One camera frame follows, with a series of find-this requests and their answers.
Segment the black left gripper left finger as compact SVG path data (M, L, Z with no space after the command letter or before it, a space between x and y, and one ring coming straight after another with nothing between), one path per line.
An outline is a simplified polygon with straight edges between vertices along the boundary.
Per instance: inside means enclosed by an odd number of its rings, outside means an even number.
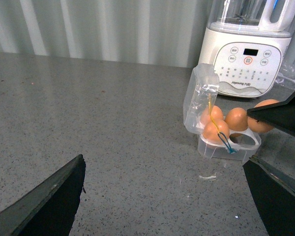
M67 236L84 190L86 163L79 154L0 212L0 236Z

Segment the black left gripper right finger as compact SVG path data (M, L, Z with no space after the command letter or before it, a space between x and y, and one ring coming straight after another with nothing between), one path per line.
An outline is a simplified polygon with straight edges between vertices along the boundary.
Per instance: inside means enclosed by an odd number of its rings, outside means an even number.
M295 236L295 180L256 156L243 168L267 233Z

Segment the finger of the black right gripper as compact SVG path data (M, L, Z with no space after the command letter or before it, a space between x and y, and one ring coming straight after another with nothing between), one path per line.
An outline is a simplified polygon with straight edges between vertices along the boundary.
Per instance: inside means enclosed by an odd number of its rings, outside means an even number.
M285 101L248 109L247 115L295 137L295 91Z

